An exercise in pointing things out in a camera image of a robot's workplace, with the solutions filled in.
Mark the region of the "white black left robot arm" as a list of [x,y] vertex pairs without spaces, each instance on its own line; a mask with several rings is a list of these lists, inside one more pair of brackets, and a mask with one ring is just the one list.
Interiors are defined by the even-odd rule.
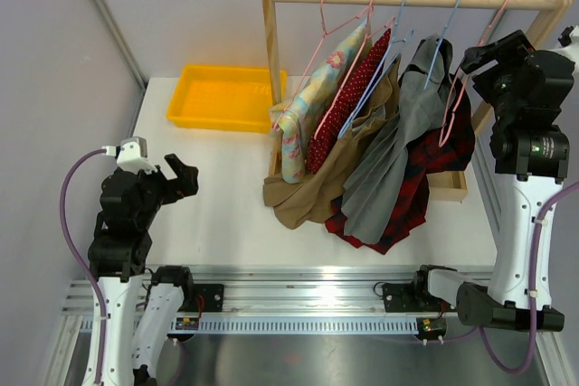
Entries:
[[174,154],[165,160],[173,179],[158,167],[117,169],[101,185],[101,211],[88,252],[94,302],[86,385],[156,385],[171,321],[195,303],[190,269],[161,266],[152,275],[144,314],[135,319],[152,246],[148,230],[162,206],[198,192],[196,167]]

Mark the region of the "grey skirt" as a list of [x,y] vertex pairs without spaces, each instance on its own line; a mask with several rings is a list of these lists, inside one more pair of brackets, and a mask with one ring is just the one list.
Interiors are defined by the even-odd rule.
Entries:
[[365,243],[377,243],[390,220],[408,161],[407,146],[442,126],[453,55],[452,45],[445,39],[428,89],[423,89],[438,38],[434,34],[420,41],[399,80],[398,113],[394,121],[380,130],[344,184],[342,207],[349,218],[346,234]]

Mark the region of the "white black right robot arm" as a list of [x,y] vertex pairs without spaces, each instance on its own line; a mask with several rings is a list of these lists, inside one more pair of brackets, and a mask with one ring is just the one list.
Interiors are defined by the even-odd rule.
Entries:
[[469,48],[460,67],[495,113],[490,148],[504,187],[498,253],[487,285],[421,267],[411,300],[421,310],[453,306],[464,325],[559,332],[565,317],[552,307],[547,214],[567,190],[570,145],[555,120],[578,74],[578,28],[566,27],[550,50],[515,31]]

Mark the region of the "red black plaid skirt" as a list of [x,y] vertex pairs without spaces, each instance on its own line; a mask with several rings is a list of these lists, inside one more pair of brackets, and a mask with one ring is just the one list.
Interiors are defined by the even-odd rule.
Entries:
[[475,133],[470,123],[470,100],[459,79],[454,81],[455,89],[460,92],[460,102],[449,115],[453,120],[450,135],[442,146],[439,145],[440,131],[428,131],[415,139],[407,147],[408,161],[400,192],[391,212],[390,220],[380,234],[377,243],[365,243],[345,230],[349,218],[343,213],[342,198],[331,202],[334,213],[326,220],[328,232],[336,234],[355,248],[364,245],[381,254],[408,237],[410,231],[426,222],[425,214],[429,201],[428,174],[446,171],[462,171],[470,162],[475,146]]

